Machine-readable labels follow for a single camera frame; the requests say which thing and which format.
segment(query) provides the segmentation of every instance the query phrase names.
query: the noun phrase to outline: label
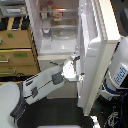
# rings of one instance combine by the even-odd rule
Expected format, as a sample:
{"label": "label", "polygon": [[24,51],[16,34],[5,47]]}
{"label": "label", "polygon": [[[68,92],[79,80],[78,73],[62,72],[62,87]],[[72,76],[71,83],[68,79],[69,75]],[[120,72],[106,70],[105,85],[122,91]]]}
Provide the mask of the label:
{"label": "label", "polygon": [[8,68],[8,69],[13,69],[13,68],[11,67],[11,68]]}
{"label": "label", "polygon": [[0,55],[1,57],[6,57],[5,55]]}
{"label": "label", "polygon": [[124,81],[125,77],[127,76],[128,71],[120,64],[116,73],[113,76],[114,83],[120,87],[122,82]]}
{"label": "label", "polygon": [[27,53],[13,53],[15,58],[25,58],[28,57]]}
{"label": "label", "polygon": [[7,33],[8,38],[13,38],[12,33]]}
{"label": "label", "polygon": [[8,13],[20,13],[20,9],[7,9]]}

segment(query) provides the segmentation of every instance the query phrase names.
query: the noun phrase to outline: appliance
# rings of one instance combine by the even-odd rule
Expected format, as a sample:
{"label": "appliance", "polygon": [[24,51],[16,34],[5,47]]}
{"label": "appliance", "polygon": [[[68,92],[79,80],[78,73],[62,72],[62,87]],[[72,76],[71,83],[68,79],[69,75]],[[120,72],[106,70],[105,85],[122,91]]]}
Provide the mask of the appliance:
{"label": "appliance", "polygon": [[25,2],[41,71],[49,68],[51,60],[72,53],[80,56],[76,70],[84,78],[77,83],[78,107],[89,115],[120,39],[110,0]]}

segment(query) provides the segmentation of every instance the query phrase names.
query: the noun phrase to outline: handle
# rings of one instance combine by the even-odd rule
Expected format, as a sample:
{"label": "handle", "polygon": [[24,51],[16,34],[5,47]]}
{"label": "handle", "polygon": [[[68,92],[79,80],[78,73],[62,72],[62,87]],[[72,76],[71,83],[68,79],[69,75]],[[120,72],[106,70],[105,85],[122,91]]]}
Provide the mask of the handle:
{"label": "handle", "polygon": [[16,70],[14,70],[14,72],[3,72],[0,73],[0,75],[14,75],[16,73]]}
{"label": "handle", "polygon": [[9,59],[7,59],[6,61],[0,61],[0,63],[8,63]]}
{"label": "handle", "polygon": [[53,62],[53,61],[50,61],[50,63],[51,63],[51,64],[55,64],[55,65],[59,65],[59,66],[61,66],[61,65],[63,65],[63,64],[64,64],[64,63],[59,63],[59,64],[58,64],[58,63]]}

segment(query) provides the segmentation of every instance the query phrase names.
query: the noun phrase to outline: refrigerator shelf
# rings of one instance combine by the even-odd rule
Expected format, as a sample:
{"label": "refrigerator shelf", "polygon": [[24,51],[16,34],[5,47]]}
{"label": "refrigerator shelf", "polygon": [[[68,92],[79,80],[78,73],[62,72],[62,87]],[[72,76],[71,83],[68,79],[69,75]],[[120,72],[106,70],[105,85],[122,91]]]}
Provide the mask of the refrigerator shelf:
{"label": "refrigerator shelf", "polygon": [[78,9],[53,9],[48,11],[39,11],[39,13],[49,13],[49,12],[78,12]]}
{"label": "refrigerator shelf", "polygon": [[[70,19],[78,19],[78,16],[63,16],[62,20],[70,20]],[[42,19],[42,20],[54,20],[54,17],[48,17],[46,19]]]}
{"label": "refrigerator shelf", "polygon": [[53,26],[49,26],[49,27],[45,27],[42,26],[42,28],[51,28],[51,29],[56,29],[56,28],[65,28],[65,29],[69,29],[69,28],[77,28],[77,25],[53,25]]}

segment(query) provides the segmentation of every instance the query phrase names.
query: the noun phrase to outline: floor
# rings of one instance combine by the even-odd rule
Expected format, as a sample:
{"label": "floor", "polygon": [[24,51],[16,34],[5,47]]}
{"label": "floor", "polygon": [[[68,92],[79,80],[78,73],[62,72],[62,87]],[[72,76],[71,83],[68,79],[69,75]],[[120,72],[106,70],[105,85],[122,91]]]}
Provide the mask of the floor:
{"label": "floor", "polygon": [[[128,0],[111,0],[116,16],[119,32],[127,36],[121,21],[120,12],[128,8]],[[104,127],[111,108],[103,109],[99,103],[92,108],[90,115],[98,117],[101,128]],[[52,99],[46,98],[37,103],[27,106],[25,113],[18,121],[19,128],[37,128],[45,125],[79,125],[83,128],[92,128],[93,122],[90,117],[84,117],[81,108],[77,107],[77,99]]]}

